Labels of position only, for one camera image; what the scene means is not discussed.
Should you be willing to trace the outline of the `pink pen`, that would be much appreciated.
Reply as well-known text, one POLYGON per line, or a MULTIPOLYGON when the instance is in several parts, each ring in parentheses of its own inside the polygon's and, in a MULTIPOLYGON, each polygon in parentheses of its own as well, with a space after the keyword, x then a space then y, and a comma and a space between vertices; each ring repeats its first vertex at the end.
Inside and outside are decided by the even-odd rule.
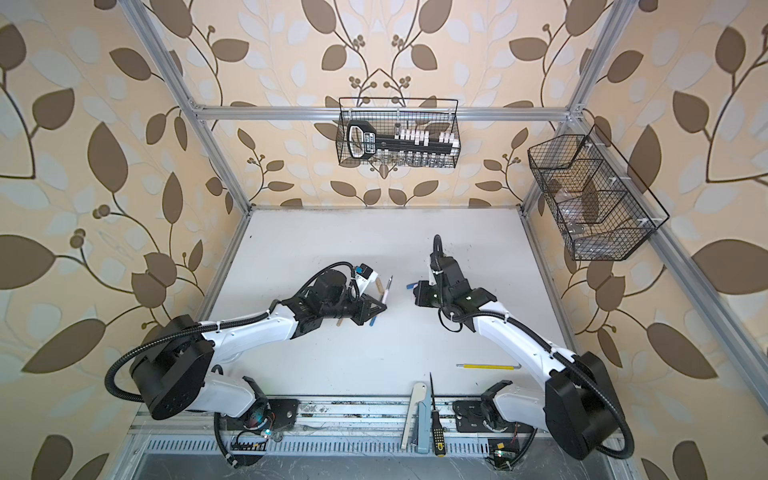
POLYGON ((386 302, 387 302, 387 299, 388 299, 389 293, 390 293, 390 291, 391 291, 391 287, 392 287, 393 279, 394 279, 394 275, 390 276, 390 277, 389 277, 389 279, 388 279, 388 281, 387 281, 387 285, 386 285, 386 287, 385 287, 384 293, 382 294, 382 298, 381 298, 381 302, 382 302, 383 304, 386 304, 386 302))

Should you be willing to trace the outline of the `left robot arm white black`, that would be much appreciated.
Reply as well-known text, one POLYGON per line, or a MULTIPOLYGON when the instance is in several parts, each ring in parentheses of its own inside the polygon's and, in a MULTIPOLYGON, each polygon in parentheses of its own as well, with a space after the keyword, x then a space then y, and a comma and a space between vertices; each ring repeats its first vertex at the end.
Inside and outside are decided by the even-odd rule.
POLYGON ((212 414, 217 447, 237 468, 242 462, 222 438, 224 419, 268 438, 278 415, 253 378, 228 376, 225 364, 263 345, 297 339, 329 318, 364 325, 386 309, 366 292, 377 279, 377 272, 366 264, 339 261, 264 312, 201 323, 178 316, 158 337, 118 358, 108 368, 104 386, 118 399, 144 404, 155 420, 185 411, 212 414))

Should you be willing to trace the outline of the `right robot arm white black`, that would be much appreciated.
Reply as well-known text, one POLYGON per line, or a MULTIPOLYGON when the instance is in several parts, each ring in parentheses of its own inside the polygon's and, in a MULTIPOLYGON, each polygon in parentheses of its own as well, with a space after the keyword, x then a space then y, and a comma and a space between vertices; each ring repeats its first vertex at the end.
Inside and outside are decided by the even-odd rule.
POLYGON ((635 439, 613 383, 595 354, 577 354, 545 339, 515 318, 488 290, 470 285, 458 262, 434 237, 432 277, 414 287, 415 303, 436 310, 443 325, 476 333, 499 346, 537 383, 535 390, 500 380, 480 396, 485 427, 503 431, 514 424, 544 430, 572 458, 597 451, 627 460, 635 439))

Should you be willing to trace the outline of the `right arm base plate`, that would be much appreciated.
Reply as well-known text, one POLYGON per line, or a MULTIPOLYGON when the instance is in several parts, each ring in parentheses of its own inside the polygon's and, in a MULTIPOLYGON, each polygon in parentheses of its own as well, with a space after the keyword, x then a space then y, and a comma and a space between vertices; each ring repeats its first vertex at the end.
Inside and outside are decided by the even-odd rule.
POLYGON ((504 420, 492 401, 457 400, 452 409, 460 433, 511 433, 517 426, 504 420))

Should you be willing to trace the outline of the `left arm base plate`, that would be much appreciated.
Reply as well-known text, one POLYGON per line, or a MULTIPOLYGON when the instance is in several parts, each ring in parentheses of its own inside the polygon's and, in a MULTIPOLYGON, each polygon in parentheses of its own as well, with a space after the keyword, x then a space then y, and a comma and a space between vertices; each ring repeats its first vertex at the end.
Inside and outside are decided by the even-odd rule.
POLYGON ((258 400, 256 408, 240 418, 222 417, 223 429, 239 432, 290 430, 299 416, 300 401, 296 398, 270 398, 258 400))

